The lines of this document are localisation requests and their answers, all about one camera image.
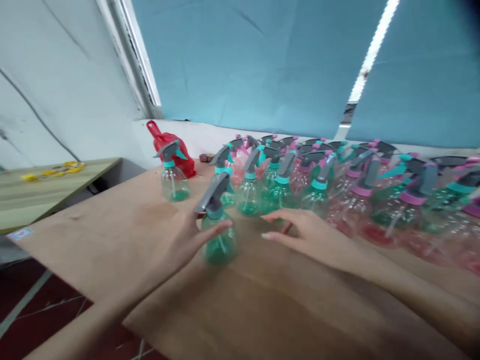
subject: wooden table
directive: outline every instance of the wooden table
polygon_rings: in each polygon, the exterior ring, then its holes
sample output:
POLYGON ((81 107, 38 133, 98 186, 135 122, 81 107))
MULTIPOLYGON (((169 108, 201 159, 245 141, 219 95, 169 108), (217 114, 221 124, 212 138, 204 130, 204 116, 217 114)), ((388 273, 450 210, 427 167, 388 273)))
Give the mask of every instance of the wooden table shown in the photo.
MULTIPOLYGON (((128 279, 167 238, 213 175, 197 164, 191 198, 162 197, 147 171, 30 226, 17 244, 94 302, 128 279)), ((124 324, 171 360, 462 359, 449 341, 380 288, 261 239, 271 229, 235 211, 238 254, 224 267, 201 253, 124 324)), ((480 280, 403 250, 382 250, 424 279, 480 303, 480 280)))
POLYGON ((0 171, 0 234, 20 229, 52 214, 121 160, 115 157, 85 161, 82 171, 34 181, 23 181, 20 176, 40 176, 56 165, 0 171))

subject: red plastic container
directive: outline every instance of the red plastic container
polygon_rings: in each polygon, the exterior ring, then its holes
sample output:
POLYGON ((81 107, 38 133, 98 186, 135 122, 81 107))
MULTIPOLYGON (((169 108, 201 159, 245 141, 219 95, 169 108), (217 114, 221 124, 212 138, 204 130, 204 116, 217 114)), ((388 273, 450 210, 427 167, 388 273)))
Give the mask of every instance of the red plastic container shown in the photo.
POLYGON ((168 133, 168 132, 161 132, 155 121, 150 120, 146 123, 146 127, 150 134, 153 136, 153 146, 155 147, 155 151, 158 153, 165 145, 170 144, 171 142, 178 140, 180 141, 180 150, 185 155, 187 160, 182 159, 178 156, 172 156, 172 160, 175 162, 175 166, 179 168, 187 178, 191 178, 192 176, 196 175, 197 172, 195 171, 195 161, 190 157, 189 152, 187 151, 187 147, 181 138, 178 136, 168 133))

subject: forearm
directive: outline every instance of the forearm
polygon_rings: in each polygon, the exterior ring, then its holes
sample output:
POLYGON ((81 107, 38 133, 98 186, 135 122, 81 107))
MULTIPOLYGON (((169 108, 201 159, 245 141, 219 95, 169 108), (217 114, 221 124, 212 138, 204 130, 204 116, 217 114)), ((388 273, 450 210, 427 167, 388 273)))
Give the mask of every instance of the forearm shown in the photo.
POLYGON ((95 303, 25 359, 87 359, 101 344, 105 335, 121 324, 125 317, 158 285, 153 282, 151 284, 143 282, 141 286, 131 286, 114 291, 108 297, 95 303))
POLYGON ((466 354, 477 354, 480 339, 480 308, 397 266, 376 251, 369 265, 349 269, 385 289, 456 344, 466 354))

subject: sticker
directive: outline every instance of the sticker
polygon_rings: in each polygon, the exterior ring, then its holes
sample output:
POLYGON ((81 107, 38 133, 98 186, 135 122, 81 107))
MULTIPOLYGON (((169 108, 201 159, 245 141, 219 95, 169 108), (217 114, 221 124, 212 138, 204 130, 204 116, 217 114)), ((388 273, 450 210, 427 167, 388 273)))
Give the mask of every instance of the sticker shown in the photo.
POLYGON ((34 232, 28 227, 9 233, 6 237, 13 241, 22 240, 24 237, 33 234, 34 232))

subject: blue curtain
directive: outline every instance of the blue curtain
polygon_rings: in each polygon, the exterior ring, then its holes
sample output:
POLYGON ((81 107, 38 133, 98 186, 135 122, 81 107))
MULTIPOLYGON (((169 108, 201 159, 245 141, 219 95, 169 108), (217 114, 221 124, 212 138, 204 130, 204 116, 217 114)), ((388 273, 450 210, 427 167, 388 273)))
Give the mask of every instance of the blue curtain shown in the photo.
POLYGON ((332 138, 386 0, 133 0, 167 119, 332 138))
POLYGON ((400 1, 348 139, 480 146, 480 19, 469 3, 400 1))

